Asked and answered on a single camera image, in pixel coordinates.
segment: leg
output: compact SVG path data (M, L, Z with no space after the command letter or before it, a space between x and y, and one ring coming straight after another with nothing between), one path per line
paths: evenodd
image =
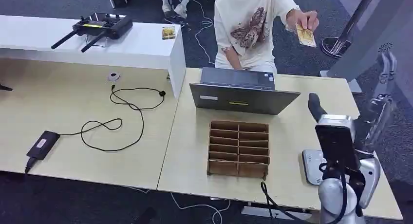
M164 12L166 17L169 17L171 15L169 0L162 0L162 11Z
M180 4L178 4L174 11L179 14L181 17L187 17L187 4L190 0L182 0Z
M275 67L274 61L267 61L261 65L249 67L247 70L254 72L272 72L274 75L277 74L277 68Z

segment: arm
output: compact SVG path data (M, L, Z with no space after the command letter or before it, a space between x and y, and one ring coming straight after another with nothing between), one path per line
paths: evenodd
M314 31L318 25L316 11L302 12L294 0L272 0L274 15L281 18L287 30L295 29L296 23L300 23L304 29Z
M234 47L232 47L232 44L228 39L228 36L225 32L224 24L222 23L221 16L216 6L214 14L214 28L218 50L222 50L225 53L225 56L229 64L231 64L232 68L242 69L240 59L238 58L238 54L235 51Z
M226 58L228 59L229 64L235 70L241 70L241 63L240 59L238 58L238 53L235 51L234 47L226 48L223 50L225 53Z

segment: gold card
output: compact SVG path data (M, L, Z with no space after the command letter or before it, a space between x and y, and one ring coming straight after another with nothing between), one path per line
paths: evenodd
M162 28L162 40L175 39L175 27Z
M297 24L297 35L301 45L311 46L317 48L316 40L314 39L313 31L303 29L301 25Z

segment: cardboard organizer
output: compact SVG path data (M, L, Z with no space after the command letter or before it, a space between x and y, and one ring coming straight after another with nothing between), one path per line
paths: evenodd
M207 174L265 179L268 174L268 124L212 121Z

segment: shoe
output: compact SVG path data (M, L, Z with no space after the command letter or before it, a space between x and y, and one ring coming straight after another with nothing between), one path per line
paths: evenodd
M166 17L170 17L172 16L172 12L170 9L170 5L169 4L163 4L162 5L162 11L164 12Z
M187 8L182 6L181 4L178 4L173 11L180 15L182 18L187 18Z

